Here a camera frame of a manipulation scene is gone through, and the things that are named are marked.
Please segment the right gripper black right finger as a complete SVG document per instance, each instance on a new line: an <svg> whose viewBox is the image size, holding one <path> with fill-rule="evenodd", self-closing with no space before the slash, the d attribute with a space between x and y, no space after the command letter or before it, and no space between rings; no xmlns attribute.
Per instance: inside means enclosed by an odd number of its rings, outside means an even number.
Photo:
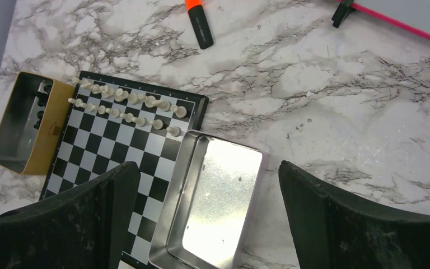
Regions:
<svg viewBox="0 0 430 269"><path fill-rule="evenodd" d="M301 268L430 268L430 215L370 201L289 161L278 178Z"/></svg>

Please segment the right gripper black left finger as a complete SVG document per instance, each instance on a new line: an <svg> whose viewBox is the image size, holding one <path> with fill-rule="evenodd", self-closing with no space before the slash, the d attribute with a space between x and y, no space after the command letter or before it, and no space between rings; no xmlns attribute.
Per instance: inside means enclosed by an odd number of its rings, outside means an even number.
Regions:
<svg viewBox="0 0 430 269"><path fill-rule="evenodd" d="M0 215L0 268L117 268L141 174L126 161Z"/></svg>

